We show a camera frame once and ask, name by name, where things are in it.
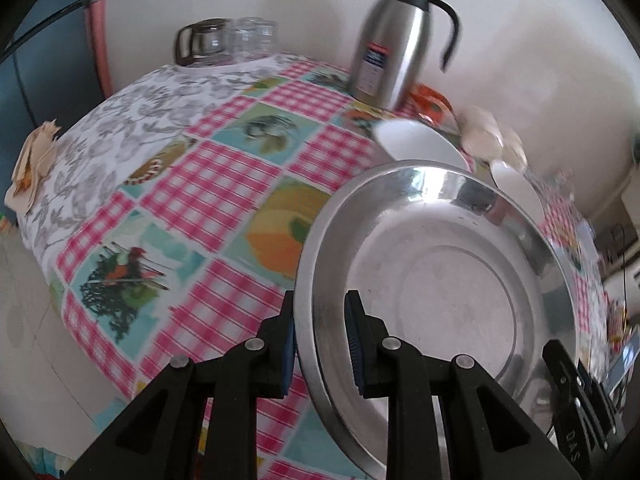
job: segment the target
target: stainless steel bowl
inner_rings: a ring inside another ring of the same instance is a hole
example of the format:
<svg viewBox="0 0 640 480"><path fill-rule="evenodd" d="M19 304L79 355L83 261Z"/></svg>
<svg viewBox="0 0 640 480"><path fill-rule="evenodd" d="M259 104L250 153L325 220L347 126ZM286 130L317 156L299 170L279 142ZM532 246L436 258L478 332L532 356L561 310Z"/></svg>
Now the stainless steel bowl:
<svg viewBox="0 0 640 480"><path fill-rule="evenodd" d="M391 335L437 358L472 355L549 429L542 347L556 338L576 358L572 299L551 246L503 193L450 166L393 162L339 189L306 238L294 294L300 365L331 436L383 479L387 406L353 381L343 317L352 288Z"/></svg>

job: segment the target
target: metal rivet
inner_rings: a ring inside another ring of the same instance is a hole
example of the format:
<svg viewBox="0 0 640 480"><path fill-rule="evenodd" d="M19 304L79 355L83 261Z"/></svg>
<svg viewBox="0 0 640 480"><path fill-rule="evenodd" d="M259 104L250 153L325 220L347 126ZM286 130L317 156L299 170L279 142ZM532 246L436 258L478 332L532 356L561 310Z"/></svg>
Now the metal rivet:
<svg viewBox="0 0 640 480"><path fill-rule="evenodd" d="M244 342L244 346L247 350L262 350L264 348L264 341L259 337L252 337Z"/></svg>
<svg viewBox="0 0 640 480"><path fill-rule="evenodd" d="M458 357L456 357L456 364L460 368L464 368L465 370L470 370L471 368L474 367L476 362L470 355L460 354Z"/></svg>
<svg viewBox="0 0 640 480"><path fill-rule="evenodd" d="M387 350L398 350L401 344L400 340L396 337L385 337L382 340L382 346Z"/></svg>
<svg viewBox="0 0 640 480"><path fill-rule="evenodd" d="M171 368L184 368L189 364L189 358L183 354L174 355L169 361L169 364L171 365Z"/></svg>

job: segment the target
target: thermos handle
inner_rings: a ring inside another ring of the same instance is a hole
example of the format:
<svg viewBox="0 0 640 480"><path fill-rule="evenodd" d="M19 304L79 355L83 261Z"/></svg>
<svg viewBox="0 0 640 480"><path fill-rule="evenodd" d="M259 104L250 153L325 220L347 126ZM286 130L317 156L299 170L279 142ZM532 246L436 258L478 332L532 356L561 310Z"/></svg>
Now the thermos handle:
<svg viewBox="0 0 640 480"><path fill-rule="evenodd" d="M456 45L458 44L460 20L458 19L456 11L442 0L429 0L429 3L444 10L451 17L451 21L453 22L453 33L451 34L451 38L449 40L449 46L444 51L444 54L442 54L442 60L440 62L440 69L444 72L447 69L447 65L449 64L449 60L451 59L453 51L456 49Z"/></svg>
<svg viewBox="0 0 640 480"><path fill-rule="evenodd" d="M187 29L191 31L191 35L189 37L189 53L186 56L182 56L182 49L180 48L180 38L182 37L182 33ZM180 66L188 66L193 63L193 24L181 28L178 31L178 34L175 35L174 61Z"/></svg>

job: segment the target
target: beige floor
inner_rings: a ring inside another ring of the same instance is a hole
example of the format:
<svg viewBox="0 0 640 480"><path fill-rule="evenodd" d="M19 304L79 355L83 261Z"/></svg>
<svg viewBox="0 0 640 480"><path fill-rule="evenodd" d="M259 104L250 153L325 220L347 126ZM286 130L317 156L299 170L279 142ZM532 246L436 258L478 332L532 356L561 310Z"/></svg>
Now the beige floor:
<svg viewBox="0 0 640 480"><path fill-rule="evenodd" d="M75 459L118 396L66 332L19 233L0 234L0 418L12 437Z"/></svg>

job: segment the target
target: gray floral tablecloth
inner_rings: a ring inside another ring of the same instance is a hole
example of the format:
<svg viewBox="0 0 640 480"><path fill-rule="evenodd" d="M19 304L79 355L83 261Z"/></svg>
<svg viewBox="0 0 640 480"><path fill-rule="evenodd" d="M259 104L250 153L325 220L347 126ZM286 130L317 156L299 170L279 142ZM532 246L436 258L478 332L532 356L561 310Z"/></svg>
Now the gray floral tablecloth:
<svg viewBox="0 0 640 480"><path fill-rule="evenodd" d="M33 208L18 217L24 244L47 280L65 241L168 140L252 83L301 59L278 54L208 75L165 65L78 121L57 142L56 164L41 182Z"/></svg>

